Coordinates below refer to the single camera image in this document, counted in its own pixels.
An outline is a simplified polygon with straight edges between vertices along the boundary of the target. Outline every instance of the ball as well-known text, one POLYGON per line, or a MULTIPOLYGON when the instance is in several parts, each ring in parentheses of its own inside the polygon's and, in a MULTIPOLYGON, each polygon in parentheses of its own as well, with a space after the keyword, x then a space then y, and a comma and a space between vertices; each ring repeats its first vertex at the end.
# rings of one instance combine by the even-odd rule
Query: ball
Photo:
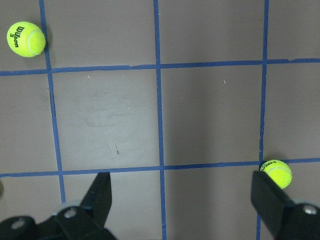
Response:
POLYGON ((27 21, 13 24, 6 39, 12 51, 22 57, 34 57, 41 54, 46 45, 46 39, 40 28, 27 21))
POLYGON ((260 168, 281 188, 286 188, 292 180, 290 167, 279 160, 266 161, 260 168))

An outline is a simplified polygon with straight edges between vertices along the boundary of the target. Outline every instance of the blue grid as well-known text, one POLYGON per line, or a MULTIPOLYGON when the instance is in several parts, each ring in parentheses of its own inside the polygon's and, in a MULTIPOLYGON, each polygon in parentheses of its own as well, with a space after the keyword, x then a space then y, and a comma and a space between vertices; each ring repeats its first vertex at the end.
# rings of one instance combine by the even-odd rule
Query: blue grid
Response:
MULTIPOLYGON (((45 0, 39 0, 41 26, 45 38, 47 36, 47 23, 45 13, 45 0)), ((38 177, 38 176, 58 176, 60 184, 61 202, 66 201, 64 176, 67 175, 83 175, 97 174, 99 172, 125 173, 125 172, 143 172, 143 171, 159 171, 160 172, 160 195, 161 195, 161 223, 162 223, 162 239, 167 239, 166 231, 166 199, 165 199, 165 171, 166 170, 184 170, 184 169, 199 169, 199 168, 224 168, 235 166, 261 166, 264 158, 264 127, 265 127, 265 107, 266 107, 266 86, 267 86, 267 67, 273 64, 303 64, 303 63, 320 63, 320 58, 298 58, 289 59, 268 59, 268 15, 269 15, 269 0, 264 1, 264 25, 263 25, 263 54, 262 60, 238 60, 238 61, 213 61, 213 62, 190 62, 190 63, 161 63, 160 51, 160 21, 159 21, 159 1, 153 0, 154 7, 154 28, 155 28, 155 64, 143 64, 137 66, 129 65, 112 65, 112 66, 82 66, 82 67, 58 67, 52 68, 50 63, 49 48, 45 48, 46 69, 34 70, 15 70, 15 71, 0 71, 0 76, 24 76, 47 74, 51 114, 52 128, 55 144, 57 171, 42 171, 42 172, 19 172, 19 173, 0 173, 0 178, 3 177, 38 177), (187 164, 187 165, 165 165, 164 162, 164 140, 163 140, 163 118, 162 118, 162 88, 161 88, 161 70, 162 69, 178 69, 178 68, 205 68, 219 66, 261 66, 261 112, 260 112, 260 141, 259 141, 259 160, 258 161, 242 161, 242 162, 219 162, 219 163, 204 163, 204 164, 187 164), (157 83, 157 113, 158 113, 158 140, 159 140, 159 166, 147 167, 125 167, 125 168, 108 168, 108 169, 89 169, 89 170, 63 170, 59 134, 57 126, 55 98, 54 98, 54 82, 53 73, 71 73, 71 72, 89 72, 89 71, 119 71, 119 70, 156 70, 157 83)), ((320 162, 320 158, 304 158, 304 159, 288 159, 286 163, 315 163, 320 162)), ((261 219, 257 215, 256 219, 256 240, 260 240, 261 219)))

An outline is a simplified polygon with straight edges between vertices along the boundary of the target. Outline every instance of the gray floor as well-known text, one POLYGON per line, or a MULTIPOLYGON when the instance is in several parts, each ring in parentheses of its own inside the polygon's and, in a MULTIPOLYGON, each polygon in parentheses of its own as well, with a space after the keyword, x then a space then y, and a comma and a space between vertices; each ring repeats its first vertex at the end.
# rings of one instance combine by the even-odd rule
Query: gray floor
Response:
MULTIPOLYGON (((285 191, 320 205, 319 1, 1 5, 0 221, 42 222, 111 169, 120 240, 255 240, 251 176, 273 158, 285 191), (46 54, 14 54, 9 27, 44 20, 46 54)), ((263 223, 257 239, 272 239, 263 223)))

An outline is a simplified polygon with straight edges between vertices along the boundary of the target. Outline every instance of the screw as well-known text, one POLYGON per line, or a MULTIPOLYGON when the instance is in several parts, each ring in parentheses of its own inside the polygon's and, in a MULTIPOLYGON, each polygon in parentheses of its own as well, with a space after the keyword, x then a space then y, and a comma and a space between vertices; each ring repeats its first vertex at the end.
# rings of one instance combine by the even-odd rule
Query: screw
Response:
POLYGON ((77 215, 77 211, 74 207, 70 208, 68 211, 64 213, 64 217, 66 219, 73 218, 75 215, 77 215))
POLYGON ((316 209, 314 206, 311 206, 311 205, 304 205, 304 206, 303 206, 303 211, 304 211, 306 214, 310 214, 310 215, 315 215, 315 214, 317 214, 317 209, 316 209))
POLYGON ((25 225, 25 220, 23 220, 23 218, 20 217, 18 221, 15 221, 15 222, 11 225, 11 228, 12 228, 13 230, 17 230, 17 229, 23 227, 24 225, 25 225))

